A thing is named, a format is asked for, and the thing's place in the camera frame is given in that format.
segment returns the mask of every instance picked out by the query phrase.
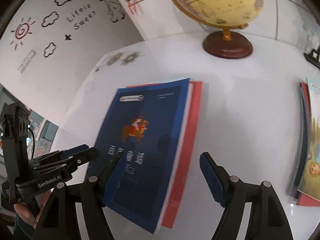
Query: cable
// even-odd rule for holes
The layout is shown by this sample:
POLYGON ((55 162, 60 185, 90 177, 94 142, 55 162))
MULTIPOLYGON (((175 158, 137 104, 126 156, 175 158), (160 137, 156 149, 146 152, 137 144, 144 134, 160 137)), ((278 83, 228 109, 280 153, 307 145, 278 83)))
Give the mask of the cable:
POLYGON ((35 135, 34 135, 33 131, 30 129, 30 127, 28 127, 28 130, 31 132, 32 138, 33 138, 32 156, 31 156, 31 160, 32 160, 33 155, 35 154, 35 135))

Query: wooden globe base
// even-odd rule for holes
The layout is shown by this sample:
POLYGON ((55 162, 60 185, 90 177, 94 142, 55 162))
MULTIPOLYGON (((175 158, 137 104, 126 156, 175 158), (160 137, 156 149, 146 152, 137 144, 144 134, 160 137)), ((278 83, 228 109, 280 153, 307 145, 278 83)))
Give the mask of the wooden globe base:
POLYGON ((253 52, 252 44, 246 37, 236 32, 230 34, 230 31, 209 34, 203 48, 213 56, 228 59, 244 58, 253 52))

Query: red book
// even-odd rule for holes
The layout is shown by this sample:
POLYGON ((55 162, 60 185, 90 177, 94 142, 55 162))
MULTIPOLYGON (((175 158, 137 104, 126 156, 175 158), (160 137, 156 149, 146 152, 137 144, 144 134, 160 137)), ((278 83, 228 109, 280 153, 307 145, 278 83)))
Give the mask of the red book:
POLYGON ((309 99, 308 85, 305 82, 301 82, 301 86, 303 89, 304 98, 306 100, 307 117, 308 117, 308 119, 310 119, 311 113, 310 113, 310 99, 309 99))
POLYGON ((306 207, 320 207, 320 202, 303 193, 300 193, 297 205, 306 207))
MULTIPOLYGON (((162 226, 172 228, 176 219, 180 202, 182 199, 185 183, 188 176, 190 160, 193 150, 194 141, 196 138, 196 129, 198 126, 198 118, 200 112, 202 82, 190 82, 193 85, 191 94, 191 103, 189 109, 189 116, 182 143, 182 149, 180 153, 179 163, 174 177, 172 190, 170 193, 168 205, 164 213, 162 220, 162 226)), ((154 84, 145 84, 130 87, 148 86, 154 84)))

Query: book spine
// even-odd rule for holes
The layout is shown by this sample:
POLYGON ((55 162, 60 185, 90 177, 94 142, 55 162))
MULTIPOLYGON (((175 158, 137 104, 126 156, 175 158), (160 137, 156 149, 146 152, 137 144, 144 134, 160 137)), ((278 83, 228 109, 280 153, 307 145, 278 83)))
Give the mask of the book spine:
POLYGON ((186 126, 185 137, 181 149, 179 164, 176 170, 176 177, 172 186, 168 206, 162 221, 162 226, 167 228, 173 227, 175 218, 178 213, 185 183, 187 180, 193 145, 196 137, 196 128, 198 125, 202 82, 191 83, 193 84, 193 91, 191 96, 191 105, 189 110, 189 117, 186 126))
POLYGON ((301 127, 301 138, 300 138, 300 157, 299 161, 297 161, 297 165, 295 167, 295 179, 293 181, 291 190, 289 195, 295 199, 298 199, 300 193, 298 191, 298 186, 300 184, 303 170, 305 163, 307 161, 307 156, 308 156, 308 121, 307 121, 307 115, 308 115, 308 110, 306 108, 306 101, 308 100, 305 96, 305 83, 300 83, 300 88, 301 88, 301 113, 302 113, 302 127, 301 127))

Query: book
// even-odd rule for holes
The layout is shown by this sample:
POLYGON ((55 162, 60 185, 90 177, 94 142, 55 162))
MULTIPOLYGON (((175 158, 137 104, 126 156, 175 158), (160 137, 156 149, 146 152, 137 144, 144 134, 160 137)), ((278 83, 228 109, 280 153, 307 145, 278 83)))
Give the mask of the book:
POLYGON ((301 90, 301 112, 302 112, 302 126, 301 126, 301 148, 299 162, 295 168, 295 179, 290 189, 289 195, 295 199, 298 199, 300 192, 298 187, 303 174, 304 166, 308 156, 308 120, 310 119, 308 106, 309 106, 309 93, 307 84, 304 82, 300 83, 301 90))
POLYGON ((156 233, 169 202, 188 120, 192 84, 180 81, 118 89, 100 128, 100 156, 88 165, 97 175, 119 151, 126 168, 114 197, 103 203, 156 233))
MULTIPOLYGON (((185 183, 187 180, 193 145, 196 138, 196 129, 198 126, 198 118, 199 118, 201 94, 202 94, 202 82, 197 81, 197 82, 190 82, 190 83, 193 85, 193 88, 192 88, 191 103, 190 103, 190 110, 188 115, 186 131, 184 135, 178 167, 174 177, 174 183, 172 186, 168 205, 162 221, 162 226, 167 228, 173 227, 174 221, 178 213, 178 209, 179 209, 180 202, 181 202, 182 195, 185 188, 185 183)), ((130 87, 148 86, 151 84, 144 84, 144 85, 137 85, 137 86, 130 86, 130 87)))
POLYGON ((307 81, 310 100, 311 133, 308 158, 298 190, 320 201, 320 85, 310 80, 307 81))
POLYGON ((305 207, 320 207, 320 202, 303 193, 300 193, 297 205, 305 207))

